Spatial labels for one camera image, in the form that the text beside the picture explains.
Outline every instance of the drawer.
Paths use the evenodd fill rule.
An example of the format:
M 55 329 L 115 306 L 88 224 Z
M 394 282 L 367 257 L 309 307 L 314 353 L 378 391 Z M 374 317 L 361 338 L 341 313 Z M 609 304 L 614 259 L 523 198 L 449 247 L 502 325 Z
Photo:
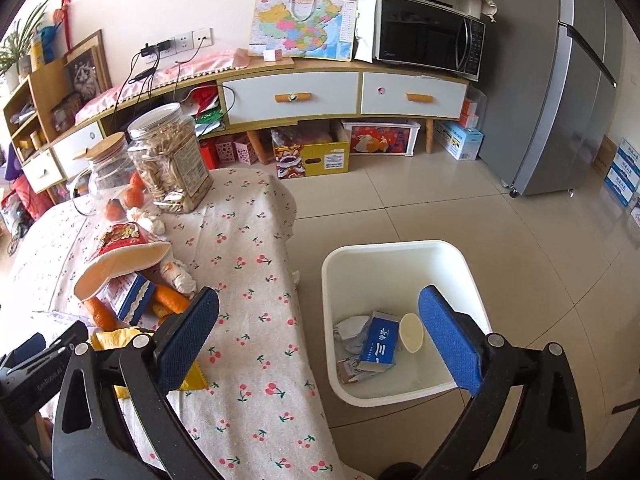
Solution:
M 306 72 L 278 74 L 225 81 L 236 93 L 229 110 L 229 124 L 289 117 L 346 116 L 356 113 L 357 72 Z M 225 91 L 226 106 L 234 95 Z M 289 100 L 295 95 L 297 99 Z
M 95 122 L 56 142 L 51 147 L 65 178 L 75 177 L 88 166 L 82 155 L 101 140 L 102 132 L 98 123 Z
M 431 76 L 365 72 L 362 113 L 457 119 L 466 84 Z
M 36 193 L 44 191 L 63 179 L 51 150 L 34 157 L 22 167 L 22 170 Z

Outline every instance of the wooden lid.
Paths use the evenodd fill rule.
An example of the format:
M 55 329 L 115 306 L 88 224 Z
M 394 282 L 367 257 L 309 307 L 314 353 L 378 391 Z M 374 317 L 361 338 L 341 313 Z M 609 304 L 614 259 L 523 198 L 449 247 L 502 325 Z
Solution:
M 98 144 L 86 150 L 84 158 L 91 162 L 103 160 L 104 158 L 119 152 L 125 143 L 124 132 L 118 132 L 117 134 L 110 135 L 106 139 L 101 140 Z

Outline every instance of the gray refrigerator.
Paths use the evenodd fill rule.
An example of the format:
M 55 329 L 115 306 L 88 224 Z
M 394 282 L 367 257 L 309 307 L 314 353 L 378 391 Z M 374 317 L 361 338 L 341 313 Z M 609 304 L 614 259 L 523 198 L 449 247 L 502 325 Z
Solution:
M 513 189 L 576 189 L 612 116 L 622 61 L 613 0 L 494 0 L 477 86 L 488 97 L 479 152 Z

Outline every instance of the white trash bin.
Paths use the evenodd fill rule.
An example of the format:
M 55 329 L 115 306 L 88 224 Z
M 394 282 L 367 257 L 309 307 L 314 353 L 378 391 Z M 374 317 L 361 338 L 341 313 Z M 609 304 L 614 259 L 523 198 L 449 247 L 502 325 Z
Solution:
M 374 310 L 395 316 L 418 314 L 418 295 L 435 285 L 452 308 L 474 318 L 480 329 L 491 326 L 471 272 L 460 251 L 440 240 L 348 246 L 336 249 L 322 264 L 322 308 L 329 382 L 353 406 L 368 408 L 419 399 L 456 387 L 447 365 L 425 333 L 411 354 L 398 350 L 390 370 L 360 383 L 342 384 L 336 369 L 334 325 Z

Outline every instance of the glass pitcher handle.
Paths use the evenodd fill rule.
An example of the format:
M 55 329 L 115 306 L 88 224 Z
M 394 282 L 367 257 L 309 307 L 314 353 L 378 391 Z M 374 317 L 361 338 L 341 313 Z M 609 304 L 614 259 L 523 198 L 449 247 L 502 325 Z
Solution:
M 96 213 L 83 213 L 78 209 L 76 205 L 76 187 L 78 186 L 78 182 L 82 177 L 84 177 L 87 173 L 91 173 L 91 169 L 89 167 L 84 168 L 78 175 L 76 175 L 74 181 L 71 184 L 71 203 L 74 206 L 74 209 L 78 211 L 82 216 L 94 216 Z

